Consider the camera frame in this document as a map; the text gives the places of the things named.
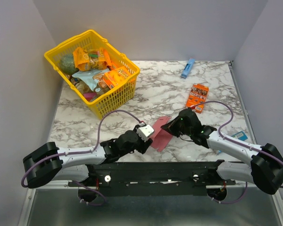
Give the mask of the pink paper box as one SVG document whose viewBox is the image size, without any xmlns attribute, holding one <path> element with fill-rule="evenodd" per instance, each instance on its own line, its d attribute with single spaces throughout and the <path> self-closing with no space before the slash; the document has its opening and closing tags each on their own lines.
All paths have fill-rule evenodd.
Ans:
<svg viewBox="0 0 283 226">
<path fill-rule="evenodd" d="M 159 117 L 152 126 L 154 133 L 150 137 L 153 141 L 151 147 L 157 152 L 162 152 L 173 137 L 161 128 L 161 126 L 167 124 L 170 119 L 171 117 L 169 116 Z"/>
</svg>

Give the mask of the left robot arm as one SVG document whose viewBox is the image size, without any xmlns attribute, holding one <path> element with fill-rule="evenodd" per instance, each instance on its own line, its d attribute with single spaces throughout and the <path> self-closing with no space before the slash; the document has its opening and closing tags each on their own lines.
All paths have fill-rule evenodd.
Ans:
<svg viewBox="0 0 283 226">
<path fill-rule="evenodd" d="M 25 174 L 21 185 L 38 188 L 52 180 L 74 180 L 90 186 L 95 181 L 95 174 L 87 169 L 87 165 L 113 163 L 134 151 L 144 154 L 152 144 L 150 137 L 153 133 L 148 126 L 140 127 L 85 148 L 59 148 L 55 142 L 47 142 L 23 159 Z"/>
</svg>

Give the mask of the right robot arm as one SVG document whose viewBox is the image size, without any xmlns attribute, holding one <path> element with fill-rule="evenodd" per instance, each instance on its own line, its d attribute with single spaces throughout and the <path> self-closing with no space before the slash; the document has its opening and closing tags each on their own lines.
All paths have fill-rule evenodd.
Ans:
<svg viewBox="0 0 283 226">
<path fill-rule="evenodd" d="M 210 170 L 208 180 L 214 185 L 231 179 L 253 183 L 267 194 L 275 194 L 283 188 L 283 157 L 272 144 L 260 146 L 221 135 L 216 128 L 201 124 L 190 108 L 180 111 L 161 129 L 174 137 L 188 136 L 197 145 L 220 150 L 243 163 L 238 166 L 223 162 L 218 168 Z"/>
</svg>

